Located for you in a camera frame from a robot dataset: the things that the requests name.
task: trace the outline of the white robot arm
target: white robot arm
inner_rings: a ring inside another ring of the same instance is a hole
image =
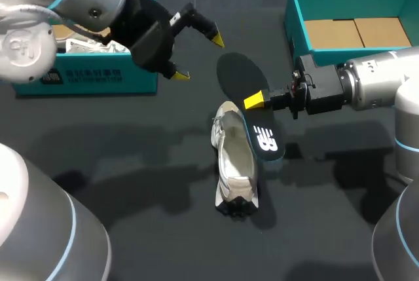
[[[169,79],[189,78],[169,61],[183,28],[224,45],[216,24],[191,4],[172,15],[154,0],[0,0],[0,16],[0,80],[14,83],[34,81],[52,67],[56,45],[51,18],[103,44],[114,40],[124,45],[139,67]],[[105,28],[111,30],[106,37],[85,30]]]

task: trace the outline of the cardboard flap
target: cardboard flap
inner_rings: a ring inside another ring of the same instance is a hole
[[[410,47],[398,18],[359,18],[355,24],[365,47]]]
[[[363,47],[353,20],[311,20],[304,23],[312,48]]]

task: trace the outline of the white sneaker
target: white sneaker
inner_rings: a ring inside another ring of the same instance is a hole
[[[253,213],[259,207],[257,166],[242,114],[230,101],[223,103],[217,111],[211,144],[218,150],[215,207],[233,216]]]

